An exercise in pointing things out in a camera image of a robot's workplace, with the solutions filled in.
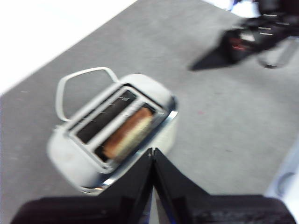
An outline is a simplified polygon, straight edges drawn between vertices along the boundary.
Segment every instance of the gray carpet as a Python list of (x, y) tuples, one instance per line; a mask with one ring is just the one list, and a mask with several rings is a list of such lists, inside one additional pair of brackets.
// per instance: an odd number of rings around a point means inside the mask
[[(81, 194), (51, 165), (46, 143), (60, 123), (54, 111), (59, 79), (98, 66), (120, 77), (146, 74), (178, 97), (178, 135), (168, 157), (185, 175), (211, 194), (262, 194), (298, 134), (299, 54), (277, 70), (250, 58), (230, 68), (188, 71), (237, 21), (200, 0), (140, 0), (6, 93), (1, 223), (27, 200)], [(93, 78), (70, 85), (68, 113), (104, 85)]]

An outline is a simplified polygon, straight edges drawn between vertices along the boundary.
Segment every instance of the bread slice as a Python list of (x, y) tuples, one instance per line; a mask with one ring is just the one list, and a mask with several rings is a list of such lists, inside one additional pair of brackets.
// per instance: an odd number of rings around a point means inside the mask
[(152, 120), (152, 112), (142, 107), (107, 139), (103, 154), (117, 161), (124, 159), (144, 139)]

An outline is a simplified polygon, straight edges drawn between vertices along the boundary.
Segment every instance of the toaster slot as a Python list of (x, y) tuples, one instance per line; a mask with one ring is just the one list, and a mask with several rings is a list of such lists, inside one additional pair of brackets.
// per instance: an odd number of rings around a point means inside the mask
[(144, 104), (131, 115), (94, 153), (103, 161), (120, 162), (141, 143), (151, 130), (155, 109)]
[(77, 137), (81, 139), (82, 142), (87, 143), (135, 99), (135, 94), (129, 90), (125, 91), (113, 103), (106, 107), (105, 110), (100, 112), (95, 118), (80, 129), (77, 132)]

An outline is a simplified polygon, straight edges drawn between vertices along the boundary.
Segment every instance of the toaster handle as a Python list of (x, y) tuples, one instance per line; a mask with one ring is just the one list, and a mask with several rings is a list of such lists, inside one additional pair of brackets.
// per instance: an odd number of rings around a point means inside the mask
[(56, 91), (56, 101), (55, 101), (55, 109), (56, 109), (56, 114), (58, 116), (59, 119), (61, 119), (62, 121), (70, 121), (70, 119), (68, 119), (65, 114), (64, 114), (64, 107), (63, 107), (63, 99), (64, 99), (64, 87), (67, 81), (69, 81), (71, 78), (74, 78), (76, 76), (80, 76), (83, 75), (85, 73), (88, 72), (92, 72), (92, 71), (99, 71), (99, 70), (104, 70), (112, 79), (113, 82), (117, 83), (119, 82), (117, 76), (115, 75), (115, 73), (110, 69), (110, 68), (106, 68), (106, 67), (97, 67), (97, 68), (90, 68), (90, 69), (85, 69), (82, 71), (77, 71), (74, 72), (72, 74), (69, 74), (65, 77), (63, 77), (58, 85), (57, 85), (57, 91)]

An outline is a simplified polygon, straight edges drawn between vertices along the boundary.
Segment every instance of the toaster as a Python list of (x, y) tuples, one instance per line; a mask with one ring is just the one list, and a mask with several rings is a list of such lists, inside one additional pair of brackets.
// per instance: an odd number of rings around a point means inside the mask
[[(103, 70), (112, 84), (70, 118), (64, 114), (64, 87), (71, 78)], [(57, 116), (47, 154), (57, 170), (78, 190), (98, 195), (122, 177), (148, 148), (164, 154), (171, 148), (178, 117), (173, 94), (142, 74), (118, 79), (106, 67), (78, 71), (57, 86)]]

